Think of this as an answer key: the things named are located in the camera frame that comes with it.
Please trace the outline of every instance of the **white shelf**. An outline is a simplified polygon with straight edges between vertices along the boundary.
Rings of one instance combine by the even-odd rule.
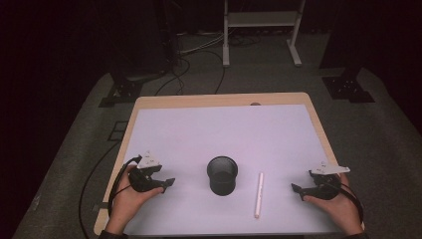
[[[297,11],[228,13],[229,27],[295,26]]]

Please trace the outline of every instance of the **metal rack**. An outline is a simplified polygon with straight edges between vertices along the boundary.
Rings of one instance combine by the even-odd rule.
[[[275,27],[293,26],[292,38],[287,40],[295,66],[302,65],[302,61],[296,50],[295,42],[298,36],[299,27],[306,0],[301,0],[298,11],[284,12],[229,12],[228,0],[224,1],[224,44],[223,44],[223,66],[230,66],[229,54],[229,27]]]

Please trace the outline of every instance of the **cable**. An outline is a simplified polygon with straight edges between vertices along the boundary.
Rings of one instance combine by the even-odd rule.
[[[88,182],[91,179],[91,176],[93,176],[94,171],[97,169],[97,167],[99,166],[99,164],[103,161],[103,159],[106,158],[106,156],[120,143],[120,141],[117,141],[115,144],[112,145],[111,148],[109,148],[105,154],[99,159],[99,161],[96,163],[96,165],[94,166],[94,168],[91,170],[89,176],[87,177],[87,179],[85,180],[84,183],[84,187],[82,188],[81,191],[81,196],[80,196],[80,200],[79,200],[79,206],[78,206],[78,216],[79,216],[79,222],[81,225],[81,229],[84,233],[85,238],[89,239],[90,237],[88,236],[87,230],[85,229],[84,223],[82,221],[82,199],[84,198],[84,193],[85,193],[85,189],[87,188]]]
[[[218,55],[217,53],[211,52],[211,51],[197,51],[197,52],[190,53],[188,55],[193,55],[193,54],[197,54],[197,53],[209,53],[209,54],[212,54],[212,55],[218,57],[218,59],[220,59],[221,66],[223,66],[223,59],[220,57],[220,55]],[[223,83],[224,76],[226,75],[226,69],[224,67],[222,67],[222,69],[223,69],[223,74],[221,76],[220,83],[218,84],[217,89],[214,92],[214,95],[217,95],[218,90],[220,90],[221,84]]]
[[[341,185],[343,185],[343,186],[345,186],[348,190],[350,190],[351,191],[351,193],[355,196],[355,197],[357,197],[357,194],[349,187],[349,186],[347,186],[346,184],[344,184],[344,183],[342,183]]]
[[[114,194],[114,197],[116,197],[119,193],[121,193],[121,192],[123,192],[123,191],[127,190],[127,189],[128,189],[128,188],[130,188],[130,187],[131,187],[131,185],[124,187],[123,189],[121,189],[120,191],[118,191],[117,193],[115,193],[115,194]]]
[[[141,160],[141,156],[132,158],[132,159],[131,159],[131,160],[129,160],[127,163],[125,163],[125,164],[121,167],[120,171],[118,172],[118,175],[117,175],[117,177],[115,178],[114,183],[112,184],[112,188],[111,188],[111,190],[109,191],[109,195],[108,195],[108,204],[107,204],[108,217],[110,217],[110,216],[111,216],[111,212],[112,212],[112,202],[114,201],[114,198],[115,198],[115,196],[117,195],[117,192],[116,192],[116,191],[117,191],[118,186],[119,186],[119,184],[120,184],[120,179],[121,179],[121,176],[123,175],[123,173],[126,171],[127,167],[128,167],[128,166],[129,166],[132,162],[139,163],[139,162],[140,162],[140,160]]]
[[[179,89],[179,91],[177,91],[176,95],[178,95],[178,96],[183,96],[184,82],[180,79],[180,76],[178,76],[178,75],[174,72],[174,69],[171,69],[171,73],[174,75],[174,77],[176,77],[176,78],[177,78],[177,80],[178,80],[178,82],[179,82],[179,87],[180,87],[180,89]]]
[[[330,183],[327,183],[327,182],[323,183],[323,185],[329,186],[329,187],[337,190],[338,192],[342,193],[345,197],[347,197],[351,202],[353,202],[353,204],[356,206],[357,212],[359,214],[360,222],[363,222],[363,206],[362,206],[362,203],[359,201],[359,199],[357,198],[357,196],[353,192],[350,193],[350,192],[342,189],[341,187],[336,187],[336,186],[334,186]]]
[[[261,42],[261,37],[260,36],[256,36],[258,38],[258,40],[254,40],[250,37],[244,37],[244,36],[233,36],[232,38],[230,38],[229,40],[229,45],[231,47],[237,47],[237,48],[246,48],[246,47],[250,47],[252,45],[258,44]]]
[[[231,31],[229,32],[229,36],[231,34],[233,34],[236,31],[236,29],[237,28],[231,28],[230,29]],[[211,40],[211,41],[209,41],[207,43],[204,43],[204,44],[200,45],[199,47],[196,47],[196,48],[193,48],[193,49],[189,49],[189,50],[179,51],[178,53],[180,55],[186,55],[186,54],[190,54],[190,53],[195,52],[195,51],[202,50],[204,48],[211,47],[211,46],[213,46],[213,45],[215,45],[215,44],[217,44],[217,43],[219,43],[219,42],[221,42],[223,40],[224,34],[223,33],[219,33],[219,34],[220,34],[220,36],[218,36],[217,38],[215,38],[215,39],[213,39],[213,40]]]
[[[186,70],[184,70],[183,72],[182,72],[182,74],[180,74],[180,75],[176,75],[176,77],[174,77],[174,78],[172,78],[172,79],[170,79],[170,80],[168,80],[166,83],[164,83],[156,92],[155,92],[155,96],[158,96],[158,93],[165,87],[165,86],[167,86],[167,84],[169,84],[169,83],[171,83],[172,81],[174,81],[174,80],[176,80],[176,79],[178,79],[178,78],[180,78],[181,76],[183,76],[183,75],[185,75],[188,71],[189,71],[189,69],[190,69],[190,63],[189,63],[189,61],[187,61],[187,60],[185,60],[185,59],[183,59],[183,58],[180,58],[180,60],[182,60],[182,61],[184,61],[184,62],[186,62],[187,63],[187,68],[186,68]]]
[[[212,37],[213,35],[220,35],[220,34],[222,34],[221,31],[218,31],[218,32],[197,32],[197,33],[194,33],[194,35],[198,35],[198,36],[201,36],[201,37],[208,37],[208,38],[213,38]]]

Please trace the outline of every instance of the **hand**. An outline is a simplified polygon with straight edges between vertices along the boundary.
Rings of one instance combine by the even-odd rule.
[[[340,174],[340,181],[342,184],[348,186],[348,179],[344,173]],[[343,187],[343,189],[350,192],[347,187]],[[304,201],[310,202],[328,213],[332,221],[347,236],[363,232],[356,206],[343,194],[339,193],[338,196],[332,200],[323,200],[313,196],[305,196]]]
[[[115,235],[123,233],[124,227],[143,203],[164,190],[162,187],[157,187],[147,192],[137,192],[132,187],[128,187],[130,182],[127,174],[134,167],[135,165],[129,165],[121,177],[117,189],[117,192],[120,191],[120,193],[114,198],[111,217],[105,227],[105,231]]]

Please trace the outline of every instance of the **table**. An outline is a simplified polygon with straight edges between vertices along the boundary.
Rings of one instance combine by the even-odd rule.
[[[172,109],[172,110],[176,110],[177,111],[189,111],[189,109],[192,110],[199,110],[199,109],[217,109],[217,108],[228,108],[228,107],[247,107],[250,105],[261,105],[263,107],[268,106],[268,107],[276,107],[276,106],[295,106],[295,105],[301,105],[304,106],[306,109],[306,112],[308,112],[310,120],[311,120],[311,124],[312,127],[315,129],[315,134],[317,137],[317,140],[320,142],[320,146],[322,148],[322,154],[326,161],[332,163],[332,164],[336,164],[336,159],[335,156],[329,146],[329,142],[323,132],[322,126],[320,124],[320,121],[317,117],[317,113],[316,110],[314,109],[314,106],[311,102],[311,99],[309,98],[309,96],[305,93],[272,93],[272,94],[241,94],[241,95],[216,95],[216,96],[178,96],[178,97],[143,97],[143,98],[139,98],[135,105],[134,105],[134,109],[132,112],[132,115],[130,117],[129,123],[128,123],[128,127],[126,130],[126,134],[123,138],[123,142],[122,145],[120,147],[117,159],[116,159],[116,163],[114,165],[111,177],[110,177],[110,181],[109,181],[109,185],[108,188],[105,192],[105,198],[104,198],[104,202],[107,202],[107,197],[109,194],[109,191],[111,189],[112,183],[119,171],[119,169],[121,168],[121,166],[123,165],[124,161],[127,160],[127,151],[128,149],[130,149],[130,139],[137,134],[136,130],[134,130],[136,128],[135,122],[136,119],[138,118],[138,116],[140,116],[139,113],[141,113],[142,111],[145,110],[157,110],[157,109],[162,109],[162,110],[166,110],[166,109]],[[166,168],[168,168],[168,171],[170,171],[171,173],[174,173],[171,171],[171,168],[174,168],[175,165],[171,164],[170,161],[167,161],[163,164],[163,170],[166,170]],[[246,170],[246,166],[245,163],[242,164],[242,161],[240,161],[239,163],[240,166],[240,172],[242,169],[242,166],[245,168],[244,170]],[[297,178],[295,178],[295,181],[292,182],[297,182],[298,184],[300,184],[299,180],[301,180],[301,178],[303,177],[304,180],[311,180],[310,178],[305,179],[305,177],[307,176],[307,170],[310,168],[303,168],[303,176],[299,175]],[[179,183],[179,190],[184,190],[183,189],[183,178],[182,176],[175,176],[176,177],[176,181],[175,184],[173,185],[173,187],[170,187],[167,189],[166,193],[163,195],[159,195],[159,199],[155,200],[155,198],[153,199],[154,201],[152,203],[161,203],[162,200],[165,200],[165,198],[167,197],[172,197],[174,196],[172,193],[176,193],[178,192],[177,189],[177,183]],[[242,178],[238,178],[238,184],[241,185]],[[243,187],[239,186],[240,188],[238,189],[238,187],[235,189],[238,190],[238,194],[242,193],[242,192],[246,192],[245,188],[247,188],[247,186],[243,185]],[[252,191],[254,192],[254,196],[256,195],[256,185],[252,186],[253,189]],[[267,187],[267,189],[264,189],[265,192],[269,192],[269,188]],[[198,194],[203,194],[203,193],[207,193],[208,189],[203,190],[203,192],[198,192]],[[317,224],[315,225],[310,225],[310,227],[308,228],[304,228],[304,227],[300,227],[300,228],[291,228],[291,229],[283,229],[282,231],[276,229],[276,230],[267,230],[266,227],[262,227],[262,225],[258,225],[257,227],[254,229],[253,227],[250,227],[250,230],[242,230],[244,231],[246,234],[284,234],[284,233],[296,233],[296,234],[307,234],[307,233],[323,233],[323,232],[332,232],[332,231],[337,231],[336,227],[329,221],[328,217],[318,211],[317,209],[315,209],[314,207],[312,207],[311,205],[307,205],[305,203],[302,203],[300,201],[300,198],[298,195],[292,193],[292,191],[290,189],[287,189],[286,191],[289,192],[284,192],[284,194],[289,194],[289,198],[294,198],[294,199],[289,199],[294,201],[295,203],[298,203],[297,205],[300,205],[299,208],[299,216],[302,215],[302,217],[304,217],[303,213],[309,213],[310,211],[312,212],[313,216],[315,217],[315,219],[312,219],[311,221],[317,221]],[[267,204],[270,203],[271,200],[270,199],[271,196],[269,196],[269,194],[265,194],[264,195],[264,200],[267,200]],[[177,200],[174,200],[174,202],[180,202],[181,200],[183,200],[183,198],[178,197]],[[219,200],[225,200],[224,197],[218,197],[216,196],[215,198],[210,198],[209,201],[210,203],[215,203],[215,202],[219,202]],[[164,210],[163,208],[159,208],[159,207],[155,207],[155,208],[150,208],[152,207],[153,204],[147,205],[145,204],[141,211],[145,212],[148,215],[153,215],[154,213],[163,213],[162,210]],[[177,208],[181,208],[183,205],[181,205],[182,203],[180,203],[180,205],[177,205]],[[250,213],[250,218],[248,217],[245,223],[255,223],[252,222],[252,220],[256,220],[253,219],[253,214],[254,214],[254,205],[251,206],[251,213]],[[269,213],[269,207],[264,204],[263,202],[263,216],[262,218],[260,218],[259,220],[262,220],[261,222],[266,222],[266,216],[269,219],[265,224],[270,225],[271,222],[274,220],[272,220],[272,218],[270,218],[270,216],[274,216],[274,215],[270,215],[271,213]],[[220,215],[219,213],[214,213],[213,215],[207,215],[207,216],[203,216],[203,217],[210,217],[210,221],[215,221],[212,220],[213,218],[218,218]],[[236,212],[232,213],[229,215],[229,217],[232,216],[234,220],[239,220],[239,218],[236,218]],[[289,217],[284,217],[285,220],[291,220],[291,218]],[[101,231],[104,229],[105,225],[106,225],[106,221],[107,221],[107,213],[106,213],[106,209],[101,209],[99,212],[99,216],[95,225],[95,232],[96,234],[100,234]],[[142,219],[142,225],[145,224],[147,225],[148,223],[152,223],[152,222],[148,222],[147,220],[145,220],[145,218]],[[137,233],[136,232],[136,227],[138,226],[136,225],[133,229],[133,226],[129,226],[131,229],[130,230],[134,230],[134,231],[129,231],[129,233]],[[165,230],[170,231],[170,233],[172,233],[171,235],[176,235],[176,236],[188,236],[188,235],[228,235],[228,234],[245,234],[245,233],[239,233],[239,230],[236,229],[236,226],[230,225],[227,228],[222,228],[221,231],[212,231],[212,233],[210,233],[210,231],[207,229],[205,230],[205,233],[202,233],[202,231],[200,231],[199,229],[201,228],[200,225],[190,225],[190,228],[194,228],[196,230],[196,228],[199,228],[196,231],[193,232],[187,232],[184,233],[183,231],[178,231],[177,228],[171,227],[170,224],[166,224],[165,222],[162,223],[156,223],[155,224],[152,223],[152,225],[155,225],[155,227],[168,227],[167,229],[164,229],[164,232],[161,231],[152,231],[152,232],[148,232],[145,234],[145,236],[168,236],[170,234],[166,234]]]
[[[229,12],[228,0],[224,1],[224,43],[223,43],[223,66],[230,66],[229,54],[229,27],[280,27],[293,26],[292,39],[287,40],[289,51],[296,67],[302,65],[302,61],[296,50],[296,38],[301,26],[302,15],[306,0],[301,0],[298,11],[284,12]]]

